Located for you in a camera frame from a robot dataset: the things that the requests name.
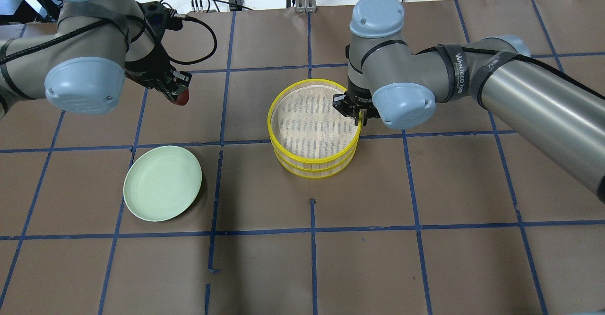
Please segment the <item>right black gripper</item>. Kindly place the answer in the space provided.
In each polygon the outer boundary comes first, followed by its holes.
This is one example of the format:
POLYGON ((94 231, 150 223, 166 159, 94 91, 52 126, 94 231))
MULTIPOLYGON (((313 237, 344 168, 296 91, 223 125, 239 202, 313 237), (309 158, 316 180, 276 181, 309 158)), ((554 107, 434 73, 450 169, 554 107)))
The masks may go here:
POLYGON ((366 127, 370 118, 380 118, 369 89, 348 88, 343 94, 333 95, 331 105, 343 117, 355 118, 361 127, 366 127))

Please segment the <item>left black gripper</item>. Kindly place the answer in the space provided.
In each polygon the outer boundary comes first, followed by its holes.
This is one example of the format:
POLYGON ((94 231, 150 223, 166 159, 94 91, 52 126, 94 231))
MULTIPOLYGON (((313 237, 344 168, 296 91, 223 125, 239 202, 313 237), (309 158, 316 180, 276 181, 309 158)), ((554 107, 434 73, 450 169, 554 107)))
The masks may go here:
POLYGON ((173 99, 174 95, 188 89, 192 78, 189 72, 176 71, 160 45, 153 46, 143 58, 125 61, 125 71, 131 80, 140 85, 165 92, 167 99, 173 99))

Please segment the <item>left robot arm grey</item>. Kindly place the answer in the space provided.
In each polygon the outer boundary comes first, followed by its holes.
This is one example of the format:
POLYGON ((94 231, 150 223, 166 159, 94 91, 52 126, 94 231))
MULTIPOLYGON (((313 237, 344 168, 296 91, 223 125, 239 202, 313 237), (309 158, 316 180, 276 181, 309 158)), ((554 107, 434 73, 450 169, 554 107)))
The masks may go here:
POLYGON ((1 116, 17 103, 47 99, 70 113, 118 106, 125 79, 185 105, 191 75, 173 67, 135 0, 62 0, 54 35, 1 41, 1 116))

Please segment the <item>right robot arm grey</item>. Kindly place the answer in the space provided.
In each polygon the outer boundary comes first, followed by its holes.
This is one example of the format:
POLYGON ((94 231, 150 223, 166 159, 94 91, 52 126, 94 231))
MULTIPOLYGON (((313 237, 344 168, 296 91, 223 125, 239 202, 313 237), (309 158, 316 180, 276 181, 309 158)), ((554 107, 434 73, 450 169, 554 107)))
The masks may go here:
POLYGON ((602 94, 531 58, 514 35, 413 53, 398 0, 360 0, 349 24, 346 91, 332 105, 366 125, 425 123, 437 104, 465 97, 497 116, 604 200, 605 103, 602 94))

